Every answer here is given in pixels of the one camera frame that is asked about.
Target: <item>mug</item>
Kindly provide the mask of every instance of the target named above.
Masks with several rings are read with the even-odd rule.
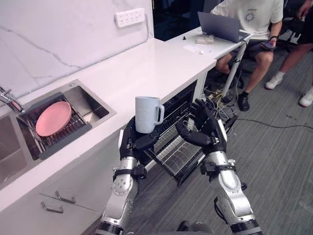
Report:
[[[164,106],[157,97],[138,96],[135,98],[136,131],[144,134],[151,133],[156,125],[164,119]]]

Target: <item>person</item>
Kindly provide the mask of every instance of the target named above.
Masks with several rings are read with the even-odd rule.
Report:
[[[282,66],[280,67],[277,74],[265,84],[265,88],[268,90],[273,90],[277,85],[279,85],[284,75],[292,69],[303,57],[304,55],[313,48],[313,9],[312,0],[306,0],[301,6],[298,12],[298,18],[302,19],[305,17],[304,29],[298,40],[297,47],[285,58]],[[313,101],[313,80],[311,88],[305,93],[305,95],[299,100],[299,104],[303,107],[308,107]]]
[[[246,51],[250,57],[255,58],[258,65],[247,87],[238,97],[238,106],[241,111],[249,110],[248,95],[263,79],[273,61],[273,51],[263,48],[261,43],[269,42],[273,47],[276,46],[278,34],[282,28],[283,5],[283,0],[224,0],[211,11],[216,15],[237,18],[241,29],[254,34]],[[268,29],[270,23],[272,23],[271,31]],[[232,56],[233,53],[230,53],[219,59],[216,69],[229,74],[228,62]]]

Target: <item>sock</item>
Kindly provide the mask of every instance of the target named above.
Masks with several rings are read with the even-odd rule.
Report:
[[[249,94],[249,93],[247,93],[247,92],[244,91],[244,92],[241,93],[241,96],[242,96],[242,97],[248,97],[248,94]]]
[[[284,76],[285,74],[286,74],[285,72],[280,72],[280,71],[278,71],[275,76],[278,77],[278,78],[283,78],[283,76]]]

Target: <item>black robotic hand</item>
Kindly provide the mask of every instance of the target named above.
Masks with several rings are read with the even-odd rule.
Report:
[[[135,117],[127,124],[123,131],[123,138],[119,148],[121,159],[127,156],[133,156],[138,159],[138,151],[146,150],[152,147],[160,137],[161,126],[157,125],[153,132],[142,134],[136,131]]]
[[[198,131],[188,130],[182,122],[176,124],[176,129],[184,140],[202,147],[204,154],[226,152],[226,132],[223,124],[212,117],[203,100],[196,99],[191,105],[190,118],[195,121]]]

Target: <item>white countertop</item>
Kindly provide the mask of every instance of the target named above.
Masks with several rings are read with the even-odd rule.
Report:
[[[213,44],[196,44],[196,39],[199,35],[202,35],[201,27],[190,30],[186,33],[183,33],[175,38],[172,38],[166,43],[169,43],[173,46],[184,48],[191,52],[199,54],[202,51],[203,56],[209,56],[210,58],[219,59],[222,56],[230,53],[237,47],[239,47],[242,42],[233,43],[231,41],[223,40],[217,37],[214,37]],[[250,34],[245,38],[245,41],[248,42],[253,34]]]
[[[125,125],[135,114],[136,96],[156,96],[164,103],[215,64],[213,57],[203,60],[202,55],[151,39],[20,98],[21,103],[27,103],[79,79],[117,113],[3,188],[0,211]],[[1,107],[0,116],[9,111]]]

